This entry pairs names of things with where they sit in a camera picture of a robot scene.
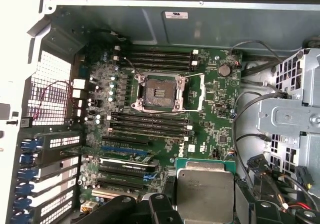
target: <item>sticker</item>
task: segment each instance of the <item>sticker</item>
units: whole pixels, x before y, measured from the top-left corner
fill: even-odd
[[[196,151],[196,146],[195,144],[189,144],[188,145],[188,152],[194,153]]]
[[[188,19],[187,12],[164,12],[166,18]]]
[[[21,118],[20,127],[21,128],[30,128],[30,127],[32,127],[32,121],[33,121],[32,117]]]

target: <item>black pcie slot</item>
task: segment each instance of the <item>black pcie slot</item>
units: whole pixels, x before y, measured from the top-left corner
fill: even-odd
[[[135,178],[143,178],[145,172],[129,172],[126,170],[112,169],[112,168],[99,168],[99,173],[108,174],[108,175],[116,175],[123,177],[135,177]]]
[[[103,136],[102,140],[106,142],[123,143],[123,144],[130,144],[130,145],[142,145],[142,146],[149,145],[149,142],[147,141],[138,141],[133,139],[125,139],[125,138],[109,137],[109,136]]]
[[[158,123],[138,123],[133,121],[124,121],[124,120],[117,120],[116,122],[111,122],[112,124],[118,124],[118,125],[124,125],[128,127],[134,126],[144,128],[144,129],[152,129],[152,130],[160,130],[160,131],[173,131],[173,132],[183,132],[185,130],[184,127],[175,127],[175,126],[169,126],[169,125],[162,125]]]
[[[182,118],[176,118],[176,117],[164,117],[164,116],[150,116],[150,115],[141,115],[141,114],[127,114],[127,113],[117,113],[117,112],[111,112],[112,117],[132,117],[132,118],[141,118],[144,121],[150,120],[152,122],[162,122],[163,121],[168,121],[170,124],[180,124],[180,125],[186,125],[188,122],[187,119],[182,119]]]
[[[152,55],[156,57],[180,57],[180,58],[192,58],[191,53],[188,52],[164,52],[164,51],[134,51],[128,52],[131,55]]]
[[[64,184],[64,183],[66,183],[66,182],[68,182],[68,181],[70,181],[70,180],[72,180],[72,179],[74,179],[74,178],[76,178],[76,177],[77,177],[77,174],[73,175],[72,177],[69,177],[69,178],[66,178],[66,179],[62,180],[62,181],[58,182],[57,184],[55,184],[55,185],[53,185],[53,186],[50,186],[50,187],[48,187],[48,188],[46,188],[46,189],[43,189],[43,190],[40,191],[40,192],[31,193],[30,196],[32,196],[33,198],[36,198],[36,197],[42,195],[43,193],[46,193],[46,192],[50,191],[51,189],[53,189],[53,188],[55,188],[55,187],[57,187],[57,186],[60,186],[61,184]]]
[[[155,128],[147,129],[147,128],[137,128],[137,127],[132,127],[131,125],[117,125],[115,123],[111,123],[110,127],[116,130],[121,130],[121,131],[129,131],[136,133],[137,135],[139,133],[147,135],[147,134],[154,134],[154,135],[162,135],[162,136],[172,136],[172,137],[184,137],[188,136],[189,133],[188,131],[185,131],[183,133],[177,133],[173,131],[164,131],[164,130],[159,130]]]
[[[103,186],[114,186],[114,187],[130,188],[130,189],[135,189],[135,190],[144,189],[143,184],[131,183],[128,181],[124,182],[124,181],[110,180],[110,179],[106,179],[106,178],[98,178],[96,181],[102,187]]]

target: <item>pcie slot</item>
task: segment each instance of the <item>pcie slot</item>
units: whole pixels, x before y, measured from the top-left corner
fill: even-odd
[[[114,187],[130,188],[134,190],[144,189],[143,184],[132,183],[128,181],[117,181],[117,180],[110,180],[106,178],[98,178],[96,181],[101,186],[114,186]]]
[[[121,195],[130,196],[130,197],[133,197],[134,199],[138,198],[138,195],[134,194],[134,193],[108,190],[108,189],[104,189],[104,188],[93,189],[91,195],[94,197],[107,198],[107,199],[113,199],[113,198],[116,198]]]
[[[142,134],[155,134],[155,135],[167,135],[167,136],[173,136],[173,137],[185,137],[189,135],[188,131],[184,132],[175,132],[170,130],[162,130],[159,128],[152,128],[152,127],[135,127],[132,125],[126,125],[126,124],[118,124],[118,123],[111,123],[110,127],[115,130],[121,130],[121,131],[129,131],[129,132],[136,132],[138,135],[139,133]]]
[[[137,163],[118,159],[100,158],[100,164],[105,168],[126,170],[129,172],[154,173],[159,166],[159,160],[153,159],[148,163]]]
[[[188,52],[164,52],[164,51],[134,51],[128,52],[129,55],[152,55],[155,57],[179,57],[181,59],[192,58]]]
[[[103,141],[112,142],[112,143],[122,143],[122,144],[130,144],[130,145],[141,145],[141,146],[148,146],[148,141],[139,141],[134,139],[125,139],[125,138],[118,138],[118,137],[109,137],[103,136]]]
[[[107,168],[107,167],[100,167],[98,169],[98,172],[101,174],[107,174],[107,175],[117,175],[117,176],[135,177],[135,178],[143,178],[145,175],[145,172],[130,172],[124,169],[113,169],[113,168]]]
[[[117,112],[111,112],[111,117],[128,117],[128,118],[138,119],[137,120],[138,122],[142,119],[143,121],[149,120],[152,122],[163,122],[163,123],[168,123],[171,125],[173,125],[173,123],[175,125],[188,124],[187,119],[181,119],[181,118],[176,118],[176,117],[150,116],[150,115],[127,114],[127,113],[117,113]]]

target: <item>ventilation grille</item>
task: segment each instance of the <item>ventilation grille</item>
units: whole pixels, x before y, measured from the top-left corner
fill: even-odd
[[[62,214],[64,214],[66,211],[70,210],[72,207],[72,201],[68,202],[65,204],[63,207],[61,207],[59,210],[51,214],[49,217],[44,219],[43,221],[40,222],[40,224],[50,224],[52,223],[55,219],[60,217]]]
[[[71,64],[42,51],[37,71],[31,77],[31,94],[28,101],[27,115],[36,117],[33,125],[61,125],[66,115],[69,87],[56,81],[70,80]]]
[[[50,203],[47,206],[45,206],[44,208],[42,208],[41,209],[41,217],[43,217],[45,214],[49,213],[51,210],[53,210],[57,206],[64,203],[66,200],[72,198],[73,194],[74,194],[74,191],[72,190],[72,191],[68,192],[67,194],[63,195],[62,197],[55,199],[52,203]]]
[[[79,141],[80,141],[80,136],[51,139],[50,140],[50,148],[66,146],[66,145],[78,143]]]
[[[272,135],[271,139],[271,155],[270,155],[270,166],[271,168],[279,168],[281,172],[292,176],[295,174],[294,156],[297,153],[296,149],[286,148],[285,158],[281,159],[278,154],[278,145],[282,141],[281,135]]]
[[[302,69],[296,58],[286,60],[279,65],[276,77],[276,88],[281,91],[294,91],[301,88]]]

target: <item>red cable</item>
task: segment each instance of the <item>red cable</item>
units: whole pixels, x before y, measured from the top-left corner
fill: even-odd
[[[56,83],[59,83],[59,82],[67,84],[67,86],[69,87],[69,92],[70,92],[69,98],[71,99],[72,104],[73,104],[73,105],[76,105],[76,104],[74,103],[74,101],[72,100],[72,89],[73,89],[72,86],[71,86],[68,82],[66,82],[66,81],[58,80],[58,81],[56,81],[56,82],[53,82],[53,83],[49,84],[49,85],[48,85],[47,87],[45,87],[45,89],[43,90],[43,92],[42,92],[42,94],[41,94],[41,98],[40,98],[40,104],[39,104],[39,106],[38,106],[37,112],[36,112],[35,115],[33,116],[33,120],[36,120],[36,119],[38,118],[38,116],[39,116],[40,108],[41,108],[41,106],[42,106],[42,101],[43,101],[43,99],[44,99],[44,97],[45,97],[45,93],[46,93],[47,89],[48,89],[49,87],[51,87],[52,85],[54,85],[54,84],[56,84]]]
[[[311,210],[311,208],[310,208],[307,204],[305,204],[305,203],[296,203],[296,204],[304,207],[305,209]]]

